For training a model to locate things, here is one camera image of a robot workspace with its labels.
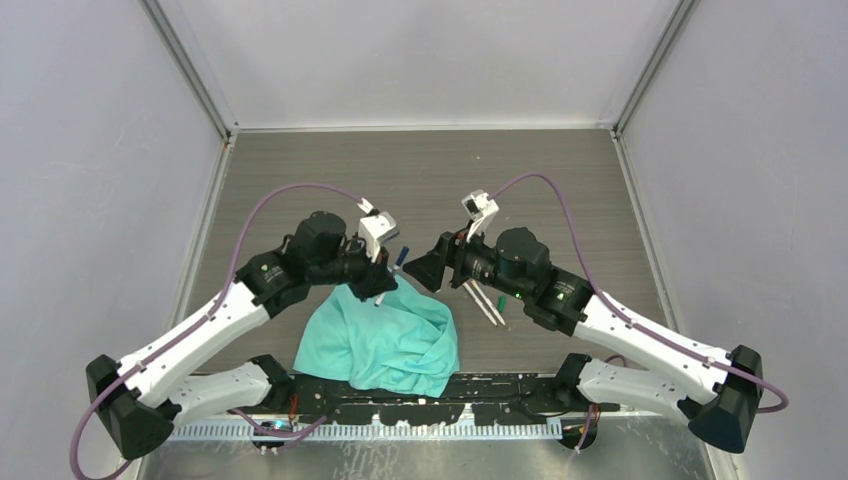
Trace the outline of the black-tipped white pen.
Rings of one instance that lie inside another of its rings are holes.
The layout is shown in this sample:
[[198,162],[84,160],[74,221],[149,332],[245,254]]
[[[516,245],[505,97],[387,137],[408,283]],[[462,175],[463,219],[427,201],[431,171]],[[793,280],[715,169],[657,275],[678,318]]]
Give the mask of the black-tipped white pen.
[[396,267],[392,265],[388,267],[384,273],[381,273],[377,278],[376,287],[378,289],[378,293],[375,296],[374,305],[379,307],[382,305],[384,298],[388,292],[397,289],[397,282],[395,277],[400,270],[400,267]]

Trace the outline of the orange-tipped white pen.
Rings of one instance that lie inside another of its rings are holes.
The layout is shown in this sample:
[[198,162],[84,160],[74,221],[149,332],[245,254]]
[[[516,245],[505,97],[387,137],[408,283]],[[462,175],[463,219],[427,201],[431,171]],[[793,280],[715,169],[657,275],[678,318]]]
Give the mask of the orange-tipped white pen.
[[492,315],[492,313],[489,311],[489,309],[488,309],[488,308],[484,305],[483,301],[482,301],[482,300],[481,300],[481,298],[478,296],[478,294],[475,292],[475,290],[471,287],[471,285],[470,285],[468,282],[466,282],[466,283],[464,283],[464,284],[463,284],[463,289],[464,289],[464,290],[465,290],[465,292],[468,294],[468,296],[472,299],[472,301],[475,303],[475,305],[477,306],[477,308],[478,308],[478,309],[479,309],[479,310],[483,313],[483,315],[487,318],[487,320],[488,320],[488,321],[489,321],[489,322],[490,322],[490,323],[491,323],[494,327],[497,327],[497,326],[498,326],[498,322],[497,322],[497,320],[496,320],[496,319],[495,319],[495,317]]

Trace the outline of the blue pen cap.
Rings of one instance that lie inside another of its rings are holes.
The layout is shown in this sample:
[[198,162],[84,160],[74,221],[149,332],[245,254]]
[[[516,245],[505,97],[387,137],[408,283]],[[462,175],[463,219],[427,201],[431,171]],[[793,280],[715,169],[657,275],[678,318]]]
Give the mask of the blue pen cap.
[[395,260],[395,266],[401,267],[406,260],[406,257],[409,253],[410,249],[408,246],[403,246]]

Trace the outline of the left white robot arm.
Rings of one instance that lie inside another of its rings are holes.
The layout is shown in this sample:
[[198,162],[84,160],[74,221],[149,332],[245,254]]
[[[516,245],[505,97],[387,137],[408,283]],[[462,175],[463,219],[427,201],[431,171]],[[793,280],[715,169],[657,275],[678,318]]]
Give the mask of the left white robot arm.
[[316,211],[276,249],[251,257],[210,302],[147,346],[86,368],[94,411],[120,454],[146,456],[178,428],[242,407],[289,407],[294,381],[271,355],[223,373],[197,368],[232,341],[305,300],[314,286],[345,285],[366,301],[396,289],[386,243],[396,221],[376,209],[347,236],[346,223]]

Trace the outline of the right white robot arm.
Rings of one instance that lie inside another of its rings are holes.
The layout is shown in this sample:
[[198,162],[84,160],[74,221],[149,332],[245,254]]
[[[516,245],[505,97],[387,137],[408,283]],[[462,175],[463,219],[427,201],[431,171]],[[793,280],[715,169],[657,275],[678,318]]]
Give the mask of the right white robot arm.
[[447,272],[453,288],[470,281],[512,295],[549,331],[587,340],[636,363],[616,367],[570,354],[555,384],[558,403],[577,411],[591,403],[625,404],[684,423],[723,451],[745,451],[763,388],[762,357],[738,345],[727,351],[647,319],[590,283],[552,264],[549,248],[525,227],[502,232],[488,246],[481,235],[445,232],[403,270],[432,293]]

